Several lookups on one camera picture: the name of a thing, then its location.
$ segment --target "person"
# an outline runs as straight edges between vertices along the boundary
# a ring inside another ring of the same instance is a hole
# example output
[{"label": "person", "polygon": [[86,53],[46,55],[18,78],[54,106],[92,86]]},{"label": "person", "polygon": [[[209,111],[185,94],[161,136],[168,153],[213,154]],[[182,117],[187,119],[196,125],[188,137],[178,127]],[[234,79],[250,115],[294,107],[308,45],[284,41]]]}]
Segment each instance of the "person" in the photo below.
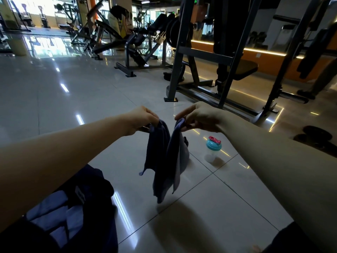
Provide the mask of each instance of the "person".
[{"label": "person", "polygon": [[126,18],[129,16],[129,14],[129,11],[126,8],[123,8],[119,5],[113,6],[108,13],[107,19],[109,21],[109,24],[119,35],[121,34],[121,32],[119,29],[118,20],[122,21],[122,27],[124,27],[126,34],[131,34],[131,31],[126,24]]},{"label": "person", "polygon": [[[183,110],[175,116],[175,120],[182,117],[186,119],[183,132],[198,128],[221,132],[229,139],[296,222],[290,224],[290,228],[302,232],[302,235],[292,233],[294,241],[302,242],[300,238],[308,237],[309,242],[314,242],[311,249],[317,245],[322,252],[337,251],[336,158],[269,133],[233,113],[204,102],[197,102]],[[134,134],[148,123],[156,126],[158,121],[156,114],[141,106],[126,114],[1,148],[0,231],[114,141]]]},{"label": "person", "polygon": [[331,61],[326,68],[319,74],[315,83],[311,86],[310,90],[298,90],[297,94],[309,99],[314,100],[318,93],[320,93],[337,75],[337,59]]}]

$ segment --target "black weight plate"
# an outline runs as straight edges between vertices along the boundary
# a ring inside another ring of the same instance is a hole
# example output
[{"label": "black weight plate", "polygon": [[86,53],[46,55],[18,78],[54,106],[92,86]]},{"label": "black weight plate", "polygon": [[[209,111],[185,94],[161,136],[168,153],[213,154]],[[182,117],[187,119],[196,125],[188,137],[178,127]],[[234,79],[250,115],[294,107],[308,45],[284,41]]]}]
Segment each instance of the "black weight plate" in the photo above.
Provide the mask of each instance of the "black weight plate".
[{"label": "black weight plate", "polygon": [[171,31],[170,31],[171,46],[174,48],[177,47],[179,29],[180,29],[180,21],[177,20],[173,23]]},{"label": "black weight plate", "polygon": [[175,21],[177,21],[178,18],[174,18],[173,20],[171,20],[167,26],[166,26],[166,42],[172,47],[172,43],[171,43],[171,28],[172,28],[172,25]]},{"label": "black weight plate", "polygon": [[303,132],[308,136],[312,137],[313,139],[317,139],[320,141],[328,141],[332,139],[332,135],[325,131],[324,129],[315,127],[315,126],[305,126],[303,128]]}]

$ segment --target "tiled floor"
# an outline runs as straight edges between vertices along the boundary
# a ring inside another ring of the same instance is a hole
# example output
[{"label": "tiled floor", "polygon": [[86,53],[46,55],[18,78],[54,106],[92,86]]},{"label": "tiled floor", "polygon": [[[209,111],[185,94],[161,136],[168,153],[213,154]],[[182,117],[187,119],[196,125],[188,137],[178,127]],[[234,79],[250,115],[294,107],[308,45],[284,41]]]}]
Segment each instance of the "tiled floor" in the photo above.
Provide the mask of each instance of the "tiled floor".
[{"label": "tiled floor", "polygon": [[[38,44],[31,45],[33,57],[0,56],[1,145],[139,105],[155,111],[172,130],[174,116],[193,103],[180,93],[178,103],[163,101],[168,85],[163,70],[127,78],[113,68],[122,60],[120,54],[97,61],[81,54],[80,48],[74,51],[66,38],[34,37]],[[201,77],[215,78],[214,65],[197,63]],[[261,109],[271,87],[271,79],[255,74],[234,81],[229,96]],[[284,88],[291,93],[298,89],[294,84]],[[316,125],[331,132],[336,143],[336,96],[334,91],[323,92],[306,105],[279,99],[281,111],[262,127],[291,138],[303,126]],[[212,164],[204,160],[205,139],[211,135],[223,145]],[[224,135],[192,130],[184,136],[190,142],[190,162],[178,190],[168,193],[162,204],[153,196],[154,173],[138,175],[144,167],[147,134],[121,138],[90,162],[115,189],[120,252],[246,252],[254,244],[266,247],[291,217]]]}]

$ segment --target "orange wall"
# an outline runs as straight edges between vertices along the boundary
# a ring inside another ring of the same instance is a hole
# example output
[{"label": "orange wall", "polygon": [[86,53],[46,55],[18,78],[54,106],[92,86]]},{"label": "orange wall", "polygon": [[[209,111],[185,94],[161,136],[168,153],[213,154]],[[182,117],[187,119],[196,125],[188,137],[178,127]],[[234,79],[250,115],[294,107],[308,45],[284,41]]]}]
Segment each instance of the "orange wall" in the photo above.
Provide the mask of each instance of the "orange wall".
[{"label": "orange wall", "polygon": [[[213,52],[213,44],[201,43],[201,42],[192,42],[192,48],[198,50],[204,50],[208,52]],[[337,48],[337,34],[332,38],[328,48],[336,49]],[[276,76],[282,61],[284,59],[283,56],[277,56],[273,54],[260,53],[260,56],[257,55],[258,52],[244,50],[243,51],[243,59],[251,60],[259,64],[259,72],[271,74]],[[290,64],[287,73],[285,74],[285,78],[290,80],[296,80],[299,82],[308,82],[310,80],[317,79],[318,75],[322,72],[322,70],[333,60],[333,58],[329,57],[321,57],[317,64],[314,66],[312,71],[309,73],[306,79],[301,79],[299,77],[300,73],[296,71],[301,59],[294,59]]]}]

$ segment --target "squat rack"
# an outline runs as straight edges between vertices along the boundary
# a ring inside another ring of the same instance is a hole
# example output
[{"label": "squat rack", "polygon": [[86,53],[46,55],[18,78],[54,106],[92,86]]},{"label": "squat rack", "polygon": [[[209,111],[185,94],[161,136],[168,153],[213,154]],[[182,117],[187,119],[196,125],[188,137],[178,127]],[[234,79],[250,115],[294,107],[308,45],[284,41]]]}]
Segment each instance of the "squat rack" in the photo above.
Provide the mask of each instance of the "squat rack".
[{"label": "squat rack", "polygon": [[[172,70],[170,85],[168,86],[166,90],[167,98],[164,98],[165,102],[177,102],[178,100],[177,98],[175,98],[175,93],[177,90],[179,90],[181,91],[181,93],[188,95],[189,97],[195,98],[199,101],[206,102],[214,107],[229,110],[233,113],[236,113],[244,118],[249,119],[252,123],[257,122],[260,118],[265,116],[269,111],[273,111],[276,105],[276,104],[273,105],[273,102],[275,98],[279,96],[286,97],[286,98],[294,98],[303,103],[308,102],[308,99],[304,97],[293,95],[291,93],[282,91],[281,83],[282,83],[283,77],[291,61],[296,57],[295,54],[297,53],[297,48],[299,44],[302,42],[303,37],[307,31],[308,25],[311,19],[313,18],[313,16],[315,15],[317,8],[321,4],[321,0],[311,0],[311,2],[309,3],[309,6],[304,16],[302,17],[302,19],[300,20],[297,26],[294,37],[290,42],[288,51],[286,53],[286,56],[284,57],[283,63],[281,65],[278,76],[276,77],[275,83],[273,85],[272,91],[265,105],[265,108],[261,111],[253,110],[247,106],[244,106],[240,103],[234,102],[227,98],[228,92],[230,90],[230,86],[236,75],[237,68],[239,64],[242,61],[244,61],[240,59],[243,54],[243,50],[246,45],[247,38],[250,34],[251,27],[254,22],[257,11],[259,9],[261,0],[253,0],[253,2],[250,5],[247,21],[243,29],[237,50],[235,51],[234,57],[210,53],[210,52],[196,50],[196,49],[191,48],[190,39],[188,38],[188,30],[189,30],[190,18],[192,16],[194,0],[183,0],[183,2],[184,2],[184,8],[182,11],[182,18],[181,18],[181,24],[180,24],[180,29],[179,29],[176,55],[175,55],[175,59],[173,63],[173,70]],[[223,23],[222,26],[225,27],[227,23],[228,0],[223,0],[223,6],[225,7],[225,9],[223,9],[224,12],[222,14],[222,23]],[[218,64],[229,66],[230,70],[229,70],[227,79],[224,82],[222,82],[223,83],[222,92],[219,92],[218,94],[213,93],[212,91],[199,86],[199,85],[202,85],[202,82],[200,82],[200,84],[197,83],[199,82],[199,78],[195,79],[195,76],[197,76],[197,70],[196,70],[196,67],[191,67],[191,64],[190,64],[190,68],[191,68],[194,82],[179,85],[178,79],[179,79],[179,73],[181,70],[181,66],[183,63],[184,54],[188,56],[189,61],[190,59],[194,61],[194,57],[197,57],[200,59],[204,59],[204,60],[208,60],[208,61],[215,62]]]}]

